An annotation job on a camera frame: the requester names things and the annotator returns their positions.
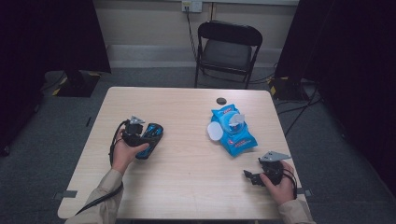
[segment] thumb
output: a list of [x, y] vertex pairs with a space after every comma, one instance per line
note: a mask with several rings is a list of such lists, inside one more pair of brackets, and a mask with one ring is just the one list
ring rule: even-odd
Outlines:
[[267, 175], [265, 174], [260, 174], [260, 178], [262, 179], [262, 183], [264, 183], [265, 187], [267, 187], [270, 192], [273, 192], [273, 190], [276, 188], [275, 185], [271, 182], [271, 180], [268, 178]]
[[136, 152], [136, 153], [139, 153], [139, 152], [141, 152], [141, 151], [144, 151], [146, 148], [148, 148], [149, 147], [149, 143], [145, 143], [145, 144], [142, 144], [142, 145], [140, 145], [140, 146], [137, 146], [137, 147], [134, 147], [134, 151]]

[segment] hand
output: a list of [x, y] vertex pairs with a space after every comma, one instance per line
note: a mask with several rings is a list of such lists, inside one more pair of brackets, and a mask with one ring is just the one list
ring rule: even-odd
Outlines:
[[128, 146], [124, 140], [122, 140], [121, 133], [123, 130], [120, 130], [117, 134], [118, 141], [114, 147], [113, 154], [113, 165], [112, 169], [119, 171], [122, 175], [124, 175], [128, 165], [134, 160], [134, 156], [137, 153], [145, 150], [149, 147], [149, 143], [142, 144], [138, 147], [130, 147]]
[[[288, 163], [286, 163], [285, 161], [281, 161], [281, 162], [285, 170], [288, 170], [292, 174], [294, 174], [294, 169]], [[287, 171], [284, 171], [284, 173], [286, 175], [290, 175], [290, 173]], [[283, 176], [280, 183], [276, 186], [273, 185], [271, 180], [265, 174], [260, 174], [260, 178], [262, 179], [264, 185], [270, 191], [277, 205], [281, 205], [282, 203], [286, 203], [288, 201], [294, 200], [293, 184], [291, 180], [288, 179], [287, 177]]]

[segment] wooden table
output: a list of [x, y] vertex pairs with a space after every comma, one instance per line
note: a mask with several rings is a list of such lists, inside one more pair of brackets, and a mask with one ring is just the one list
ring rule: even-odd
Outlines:
[[[236, 158], [206, 132], [211, 109], [222, 108], [216, 102], [219, 97], [246, 115], [258, 142]], [[73, 216], [97, 187], [110, 168], [107, 154], [113, 134], [132, 115], [146, 121], [144, 129], [150, 122], [161, 124], [164, 134], [149, 159], [135, 160], [125, 173], [118, 218], [279, 218], [267, 189], [253, 186], [243, 173], [261, 173], [258, 158], [269, 150], [290, 154], [267, 91], [134, 87], [108, 90], [67, 188], [78, 194], [63, 198], [60, 218]]]

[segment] gray carpet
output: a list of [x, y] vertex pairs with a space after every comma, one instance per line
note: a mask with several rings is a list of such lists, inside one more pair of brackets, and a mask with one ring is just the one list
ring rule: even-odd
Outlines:
[[[54, 200], [53, 195], [67, 188], [108, 88], [192, 88], [194, 70], [192, 67], [114, 68], [111, 75], [102, 75], [91, 98], [54, 97], [51, 94], [56, 86], [44, 91], [39, 110], [10, 145], [11, 154], [0, 158], [0, 223], [64, 223], [57, 217], [60, 201]], [[271, 68], [257, 68], [252, 80], [272, 72]], [[46, 86], [61, 75], [62, 72], [47, 73]], [[203, 84], [200, 88], [243, 89], [241, 83], [211, 77], [200, 78], [200, 82]], [[249, 88], [268, 91], [264, 83], [251, 84]], [[314, 86], [306, 85], [305, 89], [312, 93]], [[282, 103], [274, 100], [278, 112], [304, 105]], [[284, 131], [299, 112], [279, 115]], [[343, 134], [337, 118], [319, 102], [305, 110], [287, 135], [302, 184], [313, 193], [307, 200], [314, 220], [396, 223], [394, 198]]]

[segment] power outlet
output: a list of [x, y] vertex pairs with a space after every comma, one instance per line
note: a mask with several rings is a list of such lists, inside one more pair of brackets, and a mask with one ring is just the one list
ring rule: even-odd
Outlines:
[[202, 2], [201, 1], [182, 1], [181, 2], [181, 11], [186, 11], [186, 8], [189, 9], [189, 12], [202, 12]]

